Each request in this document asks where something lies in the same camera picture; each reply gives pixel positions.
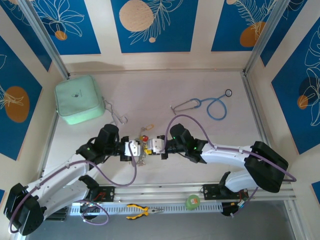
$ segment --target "mint green pouch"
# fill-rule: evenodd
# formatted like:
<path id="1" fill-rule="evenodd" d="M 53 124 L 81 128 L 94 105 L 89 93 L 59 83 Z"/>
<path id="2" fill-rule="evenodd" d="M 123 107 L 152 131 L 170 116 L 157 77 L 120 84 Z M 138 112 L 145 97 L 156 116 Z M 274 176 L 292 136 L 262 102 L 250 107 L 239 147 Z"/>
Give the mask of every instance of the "mint green pouch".
<path id="1" fill-rule="evenodd" d="M 82 76 L 55 87 L 56 110 L 68 124 L 78 124 L 104 114 L 105 105 L 96 80 Z"/>

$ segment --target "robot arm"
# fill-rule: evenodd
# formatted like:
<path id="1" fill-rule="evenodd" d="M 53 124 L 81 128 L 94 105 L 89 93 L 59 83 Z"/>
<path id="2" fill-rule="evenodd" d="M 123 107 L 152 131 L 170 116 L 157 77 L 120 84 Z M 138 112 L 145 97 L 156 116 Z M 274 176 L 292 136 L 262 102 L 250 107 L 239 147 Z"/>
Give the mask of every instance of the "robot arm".
<path id="1" fill-rule="evenodd" d="M 129 141 L 127 136 L 120 140 L 119 129 L 106 124 L 97 137 L 82 145 L 71 159 L 56 170 L 26 187 L 20 183 L 15 185 L 10 190 L 4 214 L 10 220 L 16 211 L 13 225 L 22 235 L 28 235 L 57 210 L 82 199 L 95 199 L 99 193 L 99 184 L 86 175 L 93 168 L 88 162 L 103 164 L 107 156 L 120 156 L 120 161 L 127 162 L 132 160 L 132 156 L 141 156 L 144 152 L 148 155 L 161 155 L 162 159 L 167 159 L 168 154 L 184 153 L 184 156 L 194 163 L 224 163 L 242 168 L 241 171 L 224 174 L 216 193 L 220 197 L 258 186 L 272 193 L 280 190 L 284 173 L 249 154 L 259 153 L 286 170 L 287 161 L 264 143 L 233 147 L 238 151 L 231 152 L 226 150 L 230 146 L 213 147 L 206 140 L 193 138 L 181 124 L 173 126 L 170 134 L 173 139 L 166 143 L 165 136 L 162 135 L 149 139 L 146 145 L 141 145 L 140 142 Z"/>

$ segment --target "beige circle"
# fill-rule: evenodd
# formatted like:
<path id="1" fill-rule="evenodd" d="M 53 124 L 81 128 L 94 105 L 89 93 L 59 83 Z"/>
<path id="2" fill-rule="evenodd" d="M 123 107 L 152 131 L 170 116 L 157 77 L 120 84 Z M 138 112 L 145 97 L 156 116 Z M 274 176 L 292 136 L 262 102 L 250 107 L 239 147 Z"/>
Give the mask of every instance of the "beige circle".
<path id="1" fill-rule="evenodd" d="M 18 5 L 18 0 L 8 0 L 9 2 L 15 4 L 15 5 Z"/>
<path id="2" fill-rule="evenodd" d="M 146 30 L 154 22 L 151 8 L 141 0 L 130 0 L 119 12 L 120 22 L 131 32 Z"/>
<path id="3" fill-rule="evenodd" d="M 237 0 L 226 0 L 226 3 L 229 5 L 235 4 Z"/>

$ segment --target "white wall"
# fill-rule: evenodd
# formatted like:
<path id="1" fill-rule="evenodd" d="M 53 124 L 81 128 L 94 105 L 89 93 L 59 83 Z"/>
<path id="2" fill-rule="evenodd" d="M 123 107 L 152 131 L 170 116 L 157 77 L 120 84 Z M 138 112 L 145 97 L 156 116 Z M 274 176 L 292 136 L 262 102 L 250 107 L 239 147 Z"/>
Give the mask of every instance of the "white wall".
<path id="1" fill-rule="evenodd" d="M 122 54 L 111 1 L 85 0 L 101 54 L 64 55 L 62 59 L 71 73 L 153 69 L 243 69 L 250 51 L 211 52 L 224 1 L 198 1 L 191 52 Z"/>
<path id="2" fill-rule="evenodd" d="M 49 72 L 45 70 L 1 7 L 0 22 L 0 36 L 42 85 L 42 92 L 34 110 L 18 160 L 14 161 L 0 154 L 0 189 L 6 191 L 5 197 L 7 197 L 13 185 L 17 183 L 26 185 L 35 180 L 39 175 L 38 168 L 55 114 L 54 86 L 62 80 L 62 77 L 54 65 L 51 66 Z M 9 220 L 3 215 L 6 201 L 6 198 L 2 200 L 0 209 L 1 240 L 6 240 L 10 237 L 8 233 Z"/>
<path id="3" fill-rule="evenodd" d="M 289 170 L 297 178 L 293 184 L 295 194 L 315 240 L 320 239 L 320 205 L 311 183 L 320 181 L 320 145 L 298 154 L 271 82 L 319 17 L 319 0 L 308 0 L 266 68 L 259 61 L 250 74 L 269 126 L 273 147 L 289 162 Z"/>

